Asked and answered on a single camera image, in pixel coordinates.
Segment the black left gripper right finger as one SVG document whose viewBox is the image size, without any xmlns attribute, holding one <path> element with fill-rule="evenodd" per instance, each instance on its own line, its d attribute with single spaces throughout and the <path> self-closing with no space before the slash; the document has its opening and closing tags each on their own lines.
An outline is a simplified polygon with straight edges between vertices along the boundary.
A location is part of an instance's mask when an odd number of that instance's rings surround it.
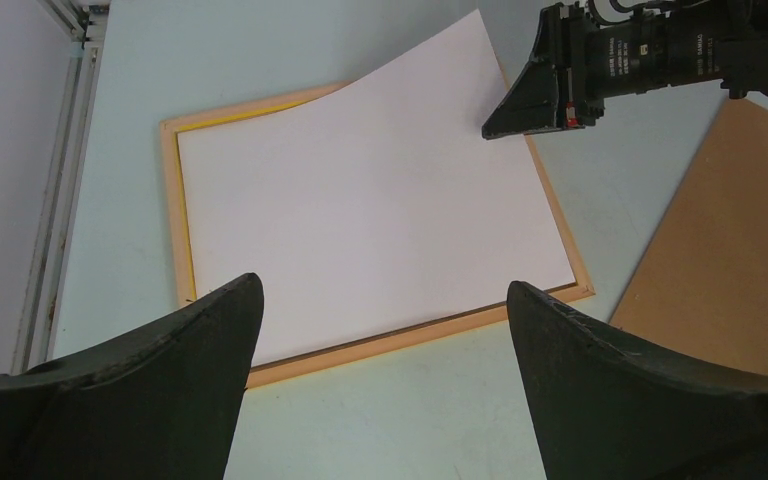
<svg viewBox="0 0 768 480">
<path fill-rule="evenodd" d="M 661 347 L 529 283 L 511 338 L 550 479 L 768 479 L 768 376 Z"/>
</svg>

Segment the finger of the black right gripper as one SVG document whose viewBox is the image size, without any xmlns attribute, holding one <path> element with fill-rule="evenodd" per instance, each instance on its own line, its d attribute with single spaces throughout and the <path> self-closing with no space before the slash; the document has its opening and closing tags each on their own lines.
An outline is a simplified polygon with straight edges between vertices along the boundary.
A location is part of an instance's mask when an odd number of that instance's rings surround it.
<svg viewBox="0 0 768 480">
<path fill-rule="evenodd" d="M 560 6 L 540 11 L 537 36 L 522 72 L 481 127 L 486 140 L 559 131 L 563 66 Z"/>
</svg>

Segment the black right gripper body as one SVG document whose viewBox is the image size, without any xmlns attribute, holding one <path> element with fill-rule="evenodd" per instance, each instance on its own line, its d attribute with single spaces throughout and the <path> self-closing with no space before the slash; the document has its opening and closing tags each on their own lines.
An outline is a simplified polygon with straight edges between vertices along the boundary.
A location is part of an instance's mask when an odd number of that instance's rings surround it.
<svg viewBox="0 0 768 480">
<path fill-rule="evenodd" d="M 612 25 L 599 24 L 577 3 L 554 5 L 553 128 L 593 126 L 608 98 L 720 78 L 715 43 L 721 38 L 715 2 L 657 14 L 640 7 Z"/>
</svg>

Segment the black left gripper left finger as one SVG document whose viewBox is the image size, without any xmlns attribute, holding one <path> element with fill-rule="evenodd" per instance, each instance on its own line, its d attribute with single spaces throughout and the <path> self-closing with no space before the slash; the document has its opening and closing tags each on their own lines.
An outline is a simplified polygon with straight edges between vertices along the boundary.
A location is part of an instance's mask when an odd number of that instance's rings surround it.
<svg viewBox="0 0 768 480">
<path fill-rule="evenodd" d="M 0 479 L 220 479 L 264 311 L 248 273 L 19 375 L 0 375 Z"/>
</svg>

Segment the orange wooden picture frame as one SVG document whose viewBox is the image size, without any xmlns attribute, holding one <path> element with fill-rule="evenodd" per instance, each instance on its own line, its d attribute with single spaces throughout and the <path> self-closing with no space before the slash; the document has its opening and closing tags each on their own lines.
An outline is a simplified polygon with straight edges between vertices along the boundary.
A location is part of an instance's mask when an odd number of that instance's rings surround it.
<svg viewBox="0 0 768 480">
<path fill-rule="evenodd" d="M 185 132 L 245 121 L 288 110 L 329 95 L 349 84 L 348 81 L 335 82 L 258 100 L 202 110 L 197 113 L 173 117 L 160 122 L 159 142 L 162 154 L 167 216 L 174 263 L 176 300 L 180 307 L 185 307 L 198 300 L 199 295 L 193 263 L 178 136 Z M 593 281 L 546 168 L 540 158 L 535 141 L 530 136 L 527 136 L 525 141 L 546 194 L 575 278 L 573 283 L 550 289 L 548 293 L 564 303 L 576 302 L 592 297 L 596 294 Z M 357 341 L 265 363 L 252 368 L 248 376 L 247 387 L 262 387 L 348 365 L 375 356 L 487 327 L 506 319 L 506 306 L 501 302 Z"/>
</svg>

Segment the brown cardboard backing board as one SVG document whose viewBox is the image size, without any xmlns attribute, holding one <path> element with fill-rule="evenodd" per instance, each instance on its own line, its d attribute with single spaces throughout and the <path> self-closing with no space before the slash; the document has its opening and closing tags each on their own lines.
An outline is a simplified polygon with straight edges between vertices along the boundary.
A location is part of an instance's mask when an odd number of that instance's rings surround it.
<svg viewBox="0 0 768 480">
<path fill-rule="evenodd" d="M 768 375 L 768 109 L 723 103 L 611 324 Z"/>
</svg>

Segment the building and sky photo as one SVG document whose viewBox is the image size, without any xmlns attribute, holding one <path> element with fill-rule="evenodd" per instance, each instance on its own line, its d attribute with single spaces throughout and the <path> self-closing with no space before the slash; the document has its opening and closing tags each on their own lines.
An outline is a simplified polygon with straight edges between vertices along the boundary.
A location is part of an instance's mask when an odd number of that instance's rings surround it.
<svg viewBox="0 0 768 480">
<path fill-rule="evenodd" d="M 261 278 L 256 365 L 574 282 L 526 140 L 481 136 L 505 90 L 475 11 L 319 99 L 179 135 L 197 292 Z"/>
</svg>

